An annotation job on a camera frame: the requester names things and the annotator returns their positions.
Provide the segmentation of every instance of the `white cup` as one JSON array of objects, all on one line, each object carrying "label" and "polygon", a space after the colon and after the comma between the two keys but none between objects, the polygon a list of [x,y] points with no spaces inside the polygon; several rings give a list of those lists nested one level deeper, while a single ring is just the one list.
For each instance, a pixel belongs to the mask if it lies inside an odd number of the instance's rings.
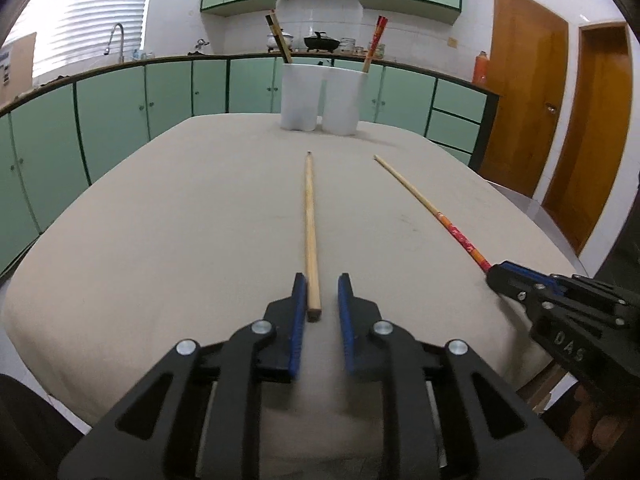
[{"label": "white cup", "polygon": [[355,133],[360,120],[360,102],[368,75],[347,68],[331,67],[322,113],[324,131],[335,135]]},{"label": "white cup", "polygon": [[280,126],[311,132],[318,125],[320,91],[327,66],[283,64]]}]

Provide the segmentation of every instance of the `bottle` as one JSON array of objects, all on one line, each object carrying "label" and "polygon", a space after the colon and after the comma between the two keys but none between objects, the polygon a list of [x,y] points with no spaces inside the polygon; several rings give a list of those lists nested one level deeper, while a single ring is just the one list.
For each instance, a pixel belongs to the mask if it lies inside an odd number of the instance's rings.
[{"label": "bottle", "polygon": [[489,67],[489,58],[483,50],[479,56],[476,56],[476,66],[474,67],[474,77],[471,82],[475,85],[486,85],[486,71]]}]

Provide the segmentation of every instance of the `window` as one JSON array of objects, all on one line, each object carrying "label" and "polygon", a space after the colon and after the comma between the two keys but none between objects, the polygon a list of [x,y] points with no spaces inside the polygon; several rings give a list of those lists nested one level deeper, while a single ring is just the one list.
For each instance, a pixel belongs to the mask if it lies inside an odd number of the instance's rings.
[{"label": "window", "polygon": [[[31,0],[6,43],[36,32],[33,76],[101,56],[116,22],[124,26],[124,50],[140,47],[145,0]],[[120,48],[120,29],[111,51]]]}]

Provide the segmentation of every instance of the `black pot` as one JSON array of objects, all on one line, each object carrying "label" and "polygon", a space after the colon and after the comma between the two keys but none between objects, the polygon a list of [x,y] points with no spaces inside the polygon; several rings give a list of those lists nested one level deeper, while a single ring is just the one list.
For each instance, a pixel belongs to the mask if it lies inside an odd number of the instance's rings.
[{"label": "black pot", "polygon": [[333,52],[340,45],[340,41],[333,38],[323,38],[321,34],[325,32],[316,32],[315,36],[307,36],[305,38],[306,51],[309,50],[328,50]]}]

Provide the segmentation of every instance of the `beige tablecloth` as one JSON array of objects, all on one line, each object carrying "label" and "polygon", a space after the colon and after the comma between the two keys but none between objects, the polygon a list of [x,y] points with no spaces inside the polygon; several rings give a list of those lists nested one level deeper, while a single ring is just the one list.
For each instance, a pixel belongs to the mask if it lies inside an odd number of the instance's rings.
[{"label": "beige tablecloth", "polygon": [[343,371],[337,279],[416,338],[465,339],[514,386],[548,358],[519,306],[372,160],[385,158],[492,263],[574,272],[540,229],[435,144],[360,123],[354,137],[288,132],[278,115],[189,119],[91,186],[12,279],[2,322],[44,388],[94,423],[165,352],[225,340],[289,295],[304,271],[303,171],[314,156],[322,321],[301,377],[264,389],[262,456],[323,459],[380,449],[380,393]]}]

